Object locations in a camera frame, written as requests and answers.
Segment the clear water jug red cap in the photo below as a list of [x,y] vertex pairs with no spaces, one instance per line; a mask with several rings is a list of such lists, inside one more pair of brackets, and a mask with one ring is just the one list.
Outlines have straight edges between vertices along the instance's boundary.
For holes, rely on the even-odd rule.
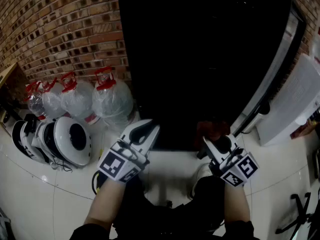
[[30,83],[26,86],[26,95],[25,101],[27,102],[28,109],[40,120],[46,120],[46,110],[43,105],[43,93],[39,89],[39,82]]

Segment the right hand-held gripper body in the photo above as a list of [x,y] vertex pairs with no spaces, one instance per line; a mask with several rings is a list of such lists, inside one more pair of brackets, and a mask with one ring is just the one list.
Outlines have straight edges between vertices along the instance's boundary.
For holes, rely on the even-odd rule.
[[259,166],[250,152],[236,147],[222,162],[211,160],[209,168],[212,174],[227,184],[243,186],[257,172]]

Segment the person's right forearm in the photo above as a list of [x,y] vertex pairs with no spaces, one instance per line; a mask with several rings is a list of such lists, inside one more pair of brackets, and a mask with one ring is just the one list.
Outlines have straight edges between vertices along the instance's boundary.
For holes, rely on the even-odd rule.
[[249,222],[250,208],[242,186],[234,187],[226,184],[224,187],[224,223]]

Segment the person's white shoe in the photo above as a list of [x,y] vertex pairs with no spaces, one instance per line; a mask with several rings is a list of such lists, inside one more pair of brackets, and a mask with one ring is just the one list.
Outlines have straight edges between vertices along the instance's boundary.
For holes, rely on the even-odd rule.
[[205,178],[205,177],[211,177],[213,176],[213,173],[210,169],[210,164],[209,163],[204,163],[202,164],[197,171],[194,173],[193,178],[192,178],[192,188],[191,191],[189,192],[189,199],[192,200],[195,196],[195,190],[196,186],[199,182],[200,179]]

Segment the white water dispenser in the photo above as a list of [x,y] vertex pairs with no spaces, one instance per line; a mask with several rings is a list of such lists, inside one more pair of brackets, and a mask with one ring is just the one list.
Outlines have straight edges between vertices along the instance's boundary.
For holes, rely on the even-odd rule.
[[320,64],[302,54],[256,129],[261,146],[287,141],[320,107]]

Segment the black office chair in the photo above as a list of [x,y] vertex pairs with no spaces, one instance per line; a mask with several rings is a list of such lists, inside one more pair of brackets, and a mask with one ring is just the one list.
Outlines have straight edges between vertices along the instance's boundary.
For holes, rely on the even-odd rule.
[[318,193],[318,203],[314,213],[307,213],[307,209],[309,206],[311,193],[307,192],[304,197],[306,198],[305,205],[302,206],[302,202],[298,196],[298,194],[292,194],[290,196],[291,200],[295,200],[298,216],[297,218],[287,225],[284,228],[277,228],[275,231],[276,235],[282,234],[288,231],[291,228],[294,228],[294,231],[289,238],[289,240],[293,240],[294,236],[298,232],[299,228],[304,225],[305,223],[309,223],[309,231],[307,235],[307,240],[320,240],[320,191]]

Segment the person's left forearm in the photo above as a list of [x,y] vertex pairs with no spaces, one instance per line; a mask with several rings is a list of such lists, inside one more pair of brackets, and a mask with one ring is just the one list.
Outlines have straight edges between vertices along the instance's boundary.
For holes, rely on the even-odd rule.
[[120,210],[126,184],[108,178],[95,196],[84,224],[95,224],[108,232]]

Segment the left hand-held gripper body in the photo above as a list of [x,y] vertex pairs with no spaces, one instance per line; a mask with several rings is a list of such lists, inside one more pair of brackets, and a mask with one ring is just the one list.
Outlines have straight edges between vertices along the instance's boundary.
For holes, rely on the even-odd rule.
[[102,154],[97,169],[113,181],[129,182],[150,163],[149,151],[136,149],[121,139],[117,139],[110,149]]

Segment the reddish brown box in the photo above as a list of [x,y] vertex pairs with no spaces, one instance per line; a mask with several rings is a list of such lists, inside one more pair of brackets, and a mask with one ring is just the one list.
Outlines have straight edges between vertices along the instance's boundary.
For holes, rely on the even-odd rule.
[[316,125],[317,123],[315,121],[308,119],[304,125],[301,125],[298,129],[290,134],[291,139],[293,140],[310,134],[316,128]]

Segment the dark red cleaning cloth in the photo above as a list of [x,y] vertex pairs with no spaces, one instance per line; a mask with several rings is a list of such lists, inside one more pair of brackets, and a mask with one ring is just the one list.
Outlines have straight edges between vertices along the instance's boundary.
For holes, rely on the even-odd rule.
[[230,126],[224,121],[201,121],[197,123],[194,147],[200,149],[203,137],[211,142],[231,133]]

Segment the person's black clothing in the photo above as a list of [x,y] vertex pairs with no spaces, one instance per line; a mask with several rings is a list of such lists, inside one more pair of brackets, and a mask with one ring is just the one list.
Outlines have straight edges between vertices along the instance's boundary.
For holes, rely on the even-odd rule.
[[[111,228],[118,240],[215,240],[213,230],[225,225],[224,240],[259,240],[250,221],[224,221],[225,182],[201,178],[194,198],[176,208],[153,205],[138,176],[126,183],[122,203]],[[109,240],[110,231],[97,224],[75,229],[69,240]]]

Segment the black refrigerator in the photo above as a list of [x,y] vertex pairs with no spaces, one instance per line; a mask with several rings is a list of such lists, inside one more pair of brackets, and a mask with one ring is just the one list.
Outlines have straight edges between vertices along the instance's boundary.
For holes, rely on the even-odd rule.
[[232,125],[266,77],[292,0],[118,0],[140,116],[154,149],[192,151],[197,124]]

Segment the wooden table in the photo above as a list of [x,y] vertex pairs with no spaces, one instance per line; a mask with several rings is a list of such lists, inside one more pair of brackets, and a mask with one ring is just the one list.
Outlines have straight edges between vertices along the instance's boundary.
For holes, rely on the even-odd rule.
[[8,77],[11,75],[11,73],[16,69],[17,63],[14,63],[13,65],[6,68],[4,71],[0,73],[0,88],[5,84]]

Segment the black metal cart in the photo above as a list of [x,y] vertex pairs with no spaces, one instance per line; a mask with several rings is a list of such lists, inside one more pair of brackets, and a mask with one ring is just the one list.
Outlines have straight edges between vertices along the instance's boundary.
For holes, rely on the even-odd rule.
[[320,182],[320,148],[318,148],[312,155],[314,177]]

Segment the white round device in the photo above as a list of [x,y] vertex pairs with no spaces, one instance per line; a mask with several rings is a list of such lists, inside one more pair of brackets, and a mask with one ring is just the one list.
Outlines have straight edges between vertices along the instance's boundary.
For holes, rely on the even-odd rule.
[[35,136],[54,159],[68,162],[76,168],[83,168],[90,163],[91,135],[73,118],[61,116],[54,122],[41,122]]
[[17,149],[28,158],[41,164],[48,165],[49,158],[42,149],[39,139],[36,137],[37,119],[18,120],[11,131],[11,139]]

